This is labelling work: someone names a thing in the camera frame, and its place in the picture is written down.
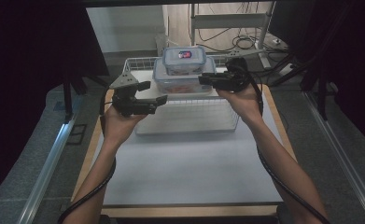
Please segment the blue container lid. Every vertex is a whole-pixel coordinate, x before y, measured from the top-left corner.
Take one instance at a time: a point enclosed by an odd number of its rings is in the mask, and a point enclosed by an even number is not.
[[[163,52],[162,63],[169,68],[173,65],[197,64],[206,62],[205,50],[202,47],[167,48]]]

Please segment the wall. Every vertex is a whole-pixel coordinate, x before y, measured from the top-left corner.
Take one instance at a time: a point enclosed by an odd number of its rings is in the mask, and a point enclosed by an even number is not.
[[[88,8],[102,52],[156,49],[155,35],[164,33],[162,6]]]

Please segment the gray floor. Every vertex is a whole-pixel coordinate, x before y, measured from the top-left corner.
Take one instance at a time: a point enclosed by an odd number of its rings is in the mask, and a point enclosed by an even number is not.
[[[260,69],[260,62],[256,56],[250,57],[248,61],[250,69]],[[111,77],[103,77],[103,79],[110,82],[121,72],[122,66],[109,65],[108,69]],[[275,78],[278,78],[278,75],[272,75],[270,80]],[[279,87],[271,88],[297,159],[316,183],[329,212],[331,223],[365,224],[365,211],[299,90],[300,80],[301,77],[295,77]],[[83,96],[83,104],[75,123],[76,126],[87,126],[83,141],[80,145],[68,144],[64,148],[34,223],[56,222],[68,204],[75,187],[97,119],[99,99],[103,92],[103,88],[98,84],[88,79],[85,79],[85,82],[89,92]],[[365,182],[365,137],[340,111],[331,96],[327,100],[329,123]],[[63,124],[64,111],[57,110],[59,102],[62,101],[62,87],[49,92],[47,106],[41,120],[19,160],[0,187],[0,223],[15,223],[20,216]],[[78,139],[75,136],[70,136],[68,139],[70,143],[76,141]]]

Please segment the person's right hand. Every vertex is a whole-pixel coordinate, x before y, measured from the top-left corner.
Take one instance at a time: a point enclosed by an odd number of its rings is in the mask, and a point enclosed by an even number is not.
[[[243,91],[229,92],[217,90],[219,96],[225,98],[231,104],[233,110],[248,126],[253,122],[262,120],[259,111],[257,94],[251,84]]]

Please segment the metal rail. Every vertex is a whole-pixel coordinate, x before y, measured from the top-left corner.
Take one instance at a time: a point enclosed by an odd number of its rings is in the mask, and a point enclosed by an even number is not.
[[[54,173],[54,170],[57,166],[57,162],[63,153],[63,147],[65,146],[66,140],[68,139],[69,134],[71,133],[72,127],[75,124],[75,120],[77,118],[77,113],[80,109],[80,105],[83,101],[83,96],[77,96],[77,99],[74,102],[74,115],[68,123],[63,124],[61,127],[56,140],[54,141],[54,145],[51,148],[51,151],[48,155],[48,158],[43,165],[42,171],[37,178],[33,190],[31,191],[30,196],[28,197],[27,202],[25,203],[24,208],[20,214],[19,220],[17,223],[32,223],[36,214],[36,211],[42,202],[43,195],[45,194],[46,189],[48,188],[48,184],[51,180],[51,177]]]
[[[355,169],[353,163],[349,160],[347,154],[343,149],[343,146],[340,144],[329,123],[323,120],[321,115],[316,110],[316,101],[313,96],[307,92],[304,92],[303,96],[307,100],[307,103],[314,114],[316,122],[318,123],[322,132],[325,134],[337,161],[340,163],[340,166],[342,167],[345,176],[350,182],[350,185],[357,194],[358,199],[360,200],[362,207],[365,210],[365,183],[360,178],[359,173]]]

